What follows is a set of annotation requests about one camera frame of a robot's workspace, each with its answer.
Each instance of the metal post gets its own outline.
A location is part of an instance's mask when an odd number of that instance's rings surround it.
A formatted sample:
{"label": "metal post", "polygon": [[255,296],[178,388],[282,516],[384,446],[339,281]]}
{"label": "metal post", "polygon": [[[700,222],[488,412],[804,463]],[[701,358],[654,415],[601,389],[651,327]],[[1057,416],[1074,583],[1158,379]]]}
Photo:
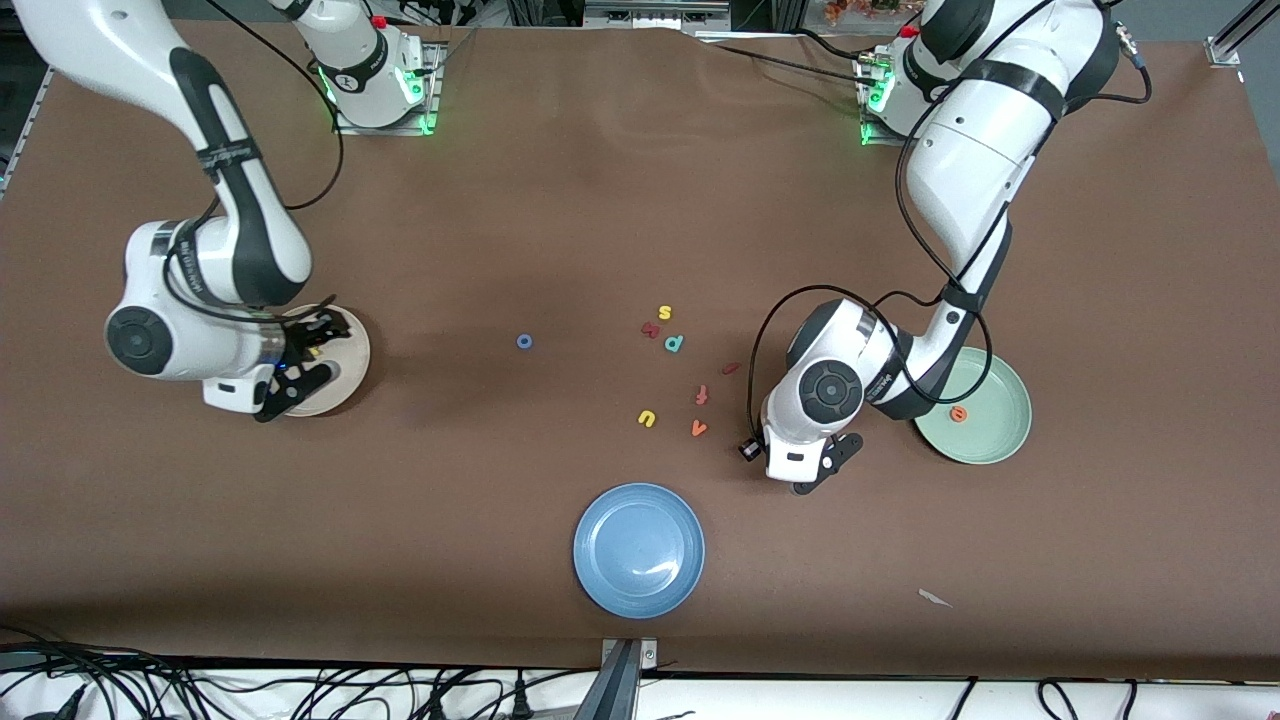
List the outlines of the metal post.
{"label": "metal post", "polygon": [[618,641],[573,720],[632,720],[640,693],[640,641]]}
{"label": "metal post", "polygon": [[1271,22],[1276,13],[1280,13],[1280,0],[1249,0],[1249,5],[1235,19],[1204,41],[1210,63],[1220,68],[1239,65],[1236,50]]}

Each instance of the blue plate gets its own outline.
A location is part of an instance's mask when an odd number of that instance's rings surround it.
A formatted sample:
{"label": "blue plate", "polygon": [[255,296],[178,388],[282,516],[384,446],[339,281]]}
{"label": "blue plate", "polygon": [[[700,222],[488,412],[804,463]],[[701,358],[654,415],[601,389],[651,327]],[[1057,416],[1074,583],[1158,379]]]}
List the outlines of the blue plate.
{"label": "blue plate", "polygon": [[703,574],[698,516],[678,495],[649,483],[618,486],[586,509],[573,568],[596,605],[631,620],[675,610]]}

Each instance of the gray floor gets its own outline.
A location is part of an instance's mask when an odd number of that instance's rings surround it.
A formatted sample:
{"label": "gray floor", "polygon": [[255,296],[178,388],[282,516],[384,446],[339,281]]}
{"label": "gray floor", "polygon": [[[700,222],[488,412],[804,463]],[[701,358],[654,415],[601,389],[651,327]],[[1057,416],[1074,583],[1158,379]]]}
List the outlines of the gray floor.
{"label": "gray floor", "polygon": [[[244,19],[279,19],[264,0],[221,0],[223,4]],[[385,0],[371,0],[381,4]],[[1116,18],[1124,20],[1139,41],[1143,40],[1197,40],[1213,35],[1226,24],[1247,0],[1124,0],[1115,10]],[[219,15],[204,0],[164,0],[165,8],[175,18],[218,18]],[[6,79],[28,78],[31,72],[22,67],[12,67],[18,54],[5,53],[0,60],[0,152],[8,155],[12,150],[17,129],[14,119],[26,117],[26,86],[5,92]],[[1240,51],[1245,90],[1253,104],[1253,113],[1268,149],[1271,167],[1280,179],[1280,20],[1272,22],[1252,38]]]}

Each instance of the brown tabletop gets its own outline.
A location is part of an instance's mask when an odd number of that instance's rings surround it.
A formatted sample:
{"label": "brown tabletop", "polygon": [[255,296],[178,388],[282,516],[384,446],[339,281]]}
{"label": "brown tabletop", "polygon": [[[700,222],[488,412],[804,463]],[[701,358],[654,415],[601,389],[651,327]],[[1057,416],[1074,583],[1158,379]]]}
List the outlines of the brown tabletop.
{"label": "brown tabletop", "polygon": [[[179,29],[285,200],[323,186],[301,79],[230,24]],[[129,233],[210,191],[177,131],[59,78],[0,202],[0,610],[168,653],[589,665],[641,634],[686,669],[1275,678],[1280,195],[1236,74],[1146,54],[1155,100],[1069,118],[1012,206],[987,316],[1032,393],[1025,447],[959,465],[867,410],[865,450],[806,498],[737,456],[746,373],[719,369],[796,286],[941,284],[847,83],[668,31],[479,31],[438,135],[348,137],[296,213],[300,301],[337,292],[374,336],[362,392],[259,425],[108,355]],[[762,392],[822,300],[778,315]],[[659,305],[678,354],[640,333]],[[698,589],[653,621],[599,610],[571,560],[588,503],[639,480],[707,534]]]}

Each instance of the green plate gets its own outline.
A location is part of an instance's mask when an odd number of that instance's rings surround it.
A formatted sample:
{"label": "green plate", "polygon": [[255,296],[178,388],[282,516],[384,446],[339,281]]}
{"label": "green plate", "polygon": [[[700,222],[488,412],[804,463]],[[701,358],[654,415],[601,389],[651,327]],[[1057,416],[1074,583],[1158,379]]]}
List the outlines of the green plate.
{"label": "green plate", "polygon": [[[987,351],[965,347],[947,378],[942,397],[954,397],[973,387],[982,375]],[[952,407],[964,407],[963,423],[952,419]],[[938,452],[970,465],[989,465],[1018,452],[1032,432],[1032,398],[1018,373],[1000,357],[991,359],[991,373],[978,392],[955,405],[938,405],[918,418],[915,427]]]}

